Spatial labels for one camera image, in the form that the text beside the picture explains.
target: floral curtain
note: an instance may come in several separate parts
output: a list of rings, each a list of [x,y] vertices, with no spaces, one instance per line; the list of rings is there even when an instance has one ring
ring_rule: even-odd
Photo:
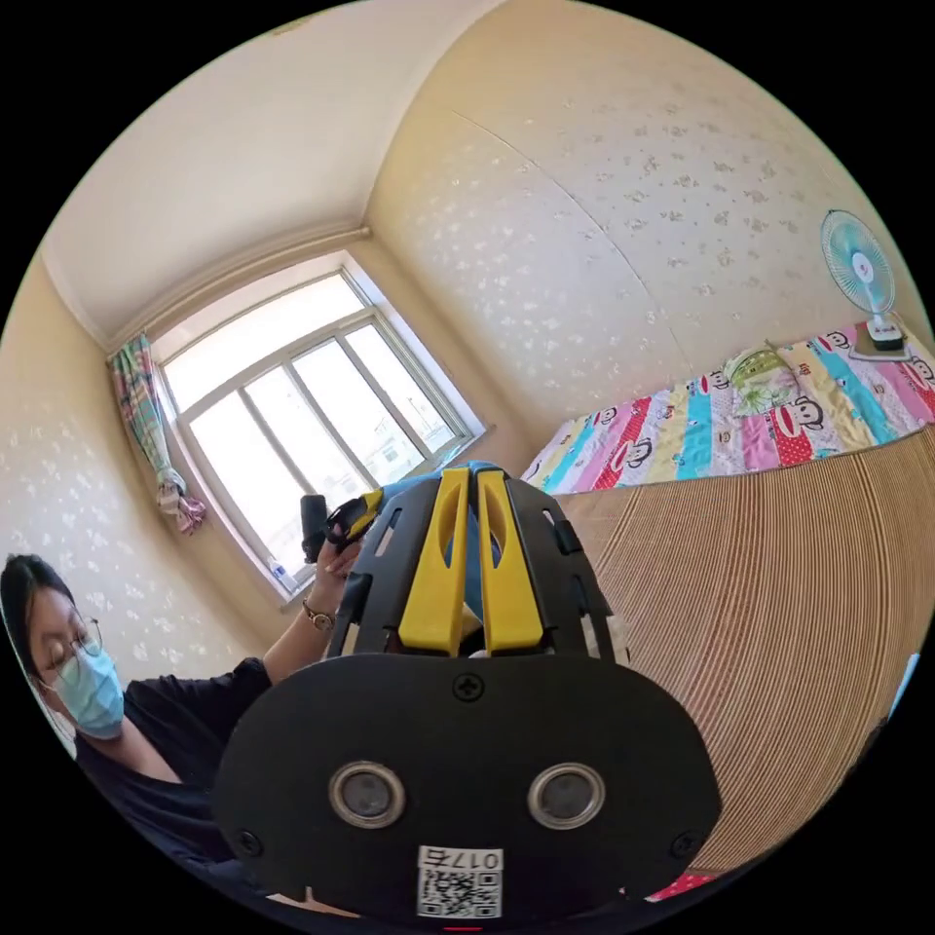
[[[156,471],[159,509],[175,517],[179,532],[194,533],[202,525],[206,508],[197,498],[186,496],[185,481],[169,462],[146,335],[128,341],[111,357],[109,365],[124,421]]]

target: bamboo mat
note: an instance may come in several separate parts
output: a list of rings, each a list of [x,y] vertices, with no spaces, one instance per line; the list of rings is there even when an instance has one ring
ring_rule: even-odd
[[[678,698],[724,811],[692,870],[799,829],[892,703],[935,607],[935,427],[798,467],[557,498],[631,666]]]

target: woman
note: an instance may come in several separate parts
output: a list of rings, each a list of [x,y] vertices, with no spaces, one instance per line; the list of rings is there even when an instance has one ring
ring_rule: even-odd
[[[78,765],[145,838],[239,901],[289,902],[251,879],[221,836],[209,802],[214,776],[246,709],[324,655],[359,551],[360,542],[340,556],[324,545],[302,610],[262,659],[212,679],[169,675],[125,691],[96,622],[81,616],[55,569],[36,555],[14,555],[0,575],[11,639],[44,703],[73,725]],[[291,905],[341,913],[311,894]]]

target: blue surgical mask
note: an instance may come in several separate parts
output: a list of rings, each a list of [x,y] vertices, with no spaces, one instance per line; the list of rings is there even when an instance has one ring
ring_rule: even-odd
[[[97,740],[120,735],[124,690],[113,659],[104,650],[91,655],[79,648],[61,667],[52,689],[81,733]]]

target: patterned wallpaper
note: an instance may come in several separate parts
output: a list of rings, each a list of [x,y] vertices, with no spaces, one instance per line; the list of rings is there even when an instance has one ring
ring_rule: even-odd
[[[134,462],[103,355],[38,260],[0,344],[4,555],[37,552],[96,617],[125,681],[217,675],[261,641],[193,575]]]
[[[882,222],[774,98],[639,20],[507,0],[435,67],[403,120],[367,222],[544,443],[569,415],[862,313],[820,251],[851,210]]]

